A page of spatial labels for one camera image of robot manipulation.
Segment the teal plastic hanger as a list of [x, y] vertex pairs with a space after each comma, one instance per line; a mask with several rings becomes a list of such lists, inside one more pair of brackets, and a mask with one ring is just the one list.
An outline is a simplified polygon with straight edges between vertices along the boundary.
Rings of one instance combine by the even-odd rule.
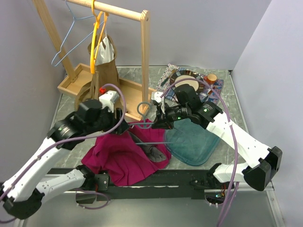
[[[136, 123], [129, 123], [130, 127], [132, 126], [135, 126], [137, 125], [139, 128], [141, 129], [144, 129], [144, 130], [147, 130], [149, 128], [151, 128], [152, 126], [152, 123], [150, 122], [146, 122], [146, 114], [143, 114], [140, 110], [139, 110], [139, 107], [143, 104], [146, 104], [148, 105], [150, 108], [152, 107], [152, 105], [148, 102], [140, 102], [138, 105], [137, 105], [137, 112], [140, 116], [143, 117], [143, 122], [136, 122]], [[175, 141], [175, 142], [135, 142], [136, 145], [156, 145], [156, 144], [175, 144], [175, 143], [184, 143], [185, 142], [185, 139], [183, 139], [182, 141]]]

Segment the magenta garment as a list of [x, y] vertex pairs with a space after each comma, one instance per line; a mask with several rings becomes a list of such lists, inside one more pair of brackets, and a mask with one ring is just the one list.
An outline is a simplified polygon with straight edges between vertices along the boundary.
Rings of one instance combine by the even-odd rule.
[[165, 168], [171, 159], [163, 129], [133, 126], [121, 135], [107, 134], [81, 160], [93, 173], [108, 171], [116, 186], [130, 186]]

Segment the tan skirt with white lining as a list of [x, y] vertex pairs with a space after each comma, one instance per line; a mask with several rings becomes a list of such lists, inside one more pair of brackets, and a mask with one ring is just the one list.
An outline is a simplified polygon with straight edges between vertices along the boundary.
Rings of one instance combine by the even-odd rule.
[[80, 92], [74, 100], [74, 110], [78, 110], [80, 103], [87, 99], [98, 100], [99, 89], [105, 84], [113, 84], [120, 87], [118, 71], [116, 68], [117, 50], [112, 38], [109, 35], [103, 35], [103, 40], [99, 48], [95, 48], [97, 59], [95, 63], [95, 73], [92, 80], [82, 86]]

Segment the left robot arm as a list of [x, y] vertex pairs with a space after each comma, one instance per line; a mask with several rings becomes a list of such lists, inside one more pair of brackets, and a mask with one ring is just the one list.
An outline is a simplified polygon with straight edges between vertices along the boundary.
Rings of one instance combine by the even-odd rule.
[[51, 198], [71, 189], [89, 190], [95, 184], [95, 175], [87, 166], [77, 166], [67, 174], [42, 182], [54, 164], [69, 154], [77, 144], [101, 132], [122, 133], [128, 125], [125, 108], [113, 113], [96, 99], [80, 104], [77, 111], [55, 123], [37, 152], [0, 188], [0, 200], [5, 211], [18, 219], [35, 214]]

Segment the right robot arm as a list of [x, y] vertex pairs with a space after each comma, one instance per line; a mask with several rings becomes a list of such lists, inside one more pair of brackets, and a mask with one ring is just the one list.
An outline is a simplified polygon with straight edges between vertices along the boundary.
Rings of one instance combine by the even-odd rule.
[[157, 106], [152, 128], [170, 130], [174, 122], [190, 119], [221, 138], [245, 160], [245, 163], [233, 166], [215, 164], [206, 174], [206, 183], [210, 188], [219, 188], [226, 182], [246, 182], [251, 188], [263, 191], [280, 168], [282, 150], [277, 146], [270, 148], [250, 136], [216, 104], [201, 102], [192, 86], [178, 86], [175, 93], [179, 104], [173, 107], [165, 103], [162, 92], [152, 93], [152, 100]]

